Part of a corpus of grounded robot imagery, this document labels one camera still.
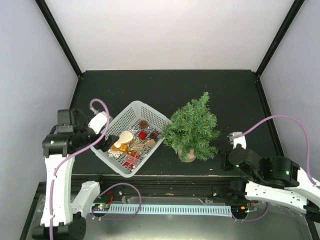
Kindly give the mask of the small green christmas tree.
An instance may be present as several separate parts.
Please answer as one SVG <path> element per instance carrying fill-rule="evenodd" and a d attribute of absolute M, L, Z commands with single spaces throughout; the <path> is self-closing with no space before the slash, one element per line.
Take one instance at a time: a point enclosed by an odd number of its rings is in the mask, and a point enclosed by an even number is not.
<path fill-rule="evenodd" d="M 204 92 L 199 99 L 193 99 L 175 111 L 171 122 L 162 127 L 163 143 L 172 148 L 183 163 L 195 159 L 207 161 L 218 153 L 212 142 L 220 136 L 220 131 L 209 101 L 209 93 Z"/>

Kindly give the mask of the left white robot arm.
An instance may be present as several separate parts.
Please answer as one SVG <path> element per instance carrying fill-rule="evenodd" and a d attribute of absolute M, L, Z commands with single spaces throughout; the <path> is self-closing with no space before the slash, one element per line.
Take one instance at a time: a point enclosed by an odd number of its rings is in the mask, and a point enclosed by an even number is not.
<path fill-rule="evenodd" d="M 75 157 L 104 141 L 112 117 L 108 111 L 94 111 L 89 119 L 79 109 L 61 109 L 57 124 L 42 141 L 46 167 L 46 190 L 39 226 L 32 230 L 34 240 L 82 240 L 86 216 L 95 199 L 103 199 L 106 185 L 97 181 L 82 183 L 71 199 L 72 169 Z"/>

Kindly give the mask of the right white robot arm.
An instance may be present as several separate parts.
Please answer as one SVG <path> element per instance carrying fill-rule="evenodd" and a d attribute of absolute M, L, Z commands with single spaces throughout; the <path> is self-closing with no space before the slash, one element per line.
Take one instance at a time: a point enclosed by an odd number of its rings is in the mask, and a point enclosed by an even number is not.
<path fill-rule="evenodd" d="M 297 163 L 284 156 L 263 158 L 241 144 L 222 155 L 221 168 L 241 174 L 241 179 L 231 181 L 227 189 L 230 200 L 267 202 L 295 210 L 319 223 L 320 183 L 310 180 Z"/>

